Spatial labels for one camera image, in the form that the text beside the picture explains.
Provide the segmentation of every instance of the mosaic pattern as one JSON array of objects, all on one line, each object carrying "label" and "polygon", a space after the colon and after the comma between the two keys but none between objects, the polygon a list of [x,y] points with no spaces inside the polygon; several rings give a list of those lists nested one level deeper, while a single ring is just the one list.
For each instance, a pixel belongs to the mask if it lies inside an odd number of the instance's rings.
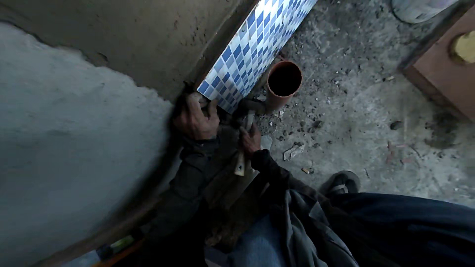
[{"label": "mosaic pattern", "polygon": [[233,113],[317,0],[260,0],[198,92]]}]

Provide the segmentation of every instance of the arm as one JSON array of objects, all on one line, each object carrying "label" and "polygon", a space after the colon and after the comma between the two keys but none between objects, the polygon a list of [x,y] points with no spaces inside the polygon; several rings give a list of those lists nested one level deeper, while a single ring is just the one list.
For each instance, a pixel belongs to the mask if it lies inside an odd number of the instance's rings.
[{"label": "arm", "polygon": [[203,200],[202,191],[209,183],[206,166],[219,146],[217,138],[194,141],[183,138],[180,168],[170,182],[170,189],[161,195],[161,202],[152,220],[148,238],[154,243],[176,232],[198,211]]},{"label": "arm", "polygon": [[280,167],[272,159],[269,150],[260,150],[261,132],[257,126],[253,124],[250,133],[244,128],[240,130],[242,146],[247,157],[251,159],[252,168],[266,177],[268,182],[275,188],[283,191],[288,189],[289,181],[293,177],[288,170]]},{"label": "arm", "polygon": [[201,111],[199,93],[186,98],[187,105],[174,119],[183,133],[182,163],[170,189],[161,195],[142,249],[140,266],[204,264],[202,191],[209,183],[206,172],[214,150],[219,146],[219,119],[216,101],[208,105],[209,117]]}]

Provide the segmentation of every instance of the dusty floor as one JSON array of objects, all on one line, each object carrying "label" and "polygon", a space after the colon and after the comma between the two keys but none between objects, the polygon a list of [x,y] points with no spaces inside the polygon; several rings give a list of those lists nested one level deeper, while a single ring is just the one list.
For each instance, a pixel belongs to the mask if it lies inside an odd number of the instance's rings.
[{"label": "dusty floor", "polygon": [[[282,50],[302,69],[299,93],[282,115],[258,118],[262,134],[274,139],[277,162],[315,187],[350,170],[364,192],[475,207],[475,125],[435,106],[397,70],[447,14],[409,25],[387,1],[318,1]],[[391,130],[398,120],[403,127]],[[283,152],[298,142],[305,151],[284,162]],[[393,148],[392,160],[388,142],[403,145]]]}]

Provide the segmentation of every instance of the left hand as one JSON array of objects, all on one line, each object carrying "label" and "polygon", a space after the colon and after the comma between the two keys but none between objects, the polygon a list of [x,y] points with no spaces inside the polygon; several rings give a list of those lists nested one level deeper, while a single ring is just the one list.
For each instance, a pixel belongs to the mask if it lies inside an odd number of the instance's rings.
[{"label": "left hand", "polygon": [[181,107],[181,113],[173,120],[173,124],[187,137],[199,141],[216,138],[219,118],[216,100],[208,104],[209,117],[201,111],[200,93],[192,93],[186,97],[186,106]]}]

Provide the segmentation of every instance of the concrete wall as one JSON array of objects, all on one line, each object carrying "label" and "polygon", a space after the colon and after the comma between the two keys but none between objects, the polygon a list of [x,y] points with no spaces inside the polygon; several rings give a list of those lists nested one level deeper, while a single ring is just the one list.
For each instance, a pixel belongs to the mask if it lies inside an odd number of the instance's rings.
[{"label": "concrete wall", "polygon": [[165,187],[183,81],[252,5],[0,0],[0,20],[18,27],[0,25],[0,266],[63,250]]},{"label": "concrete wall", "polygon": [[0,24],[0,266],[96,232],[157,163],[173,108],[77,51]]},{"label": "concrete wall", "polygon": [[194,82],[219,30],[250,0],[0,0],[0,20],[52,46],[79,49],[172,102]]}]

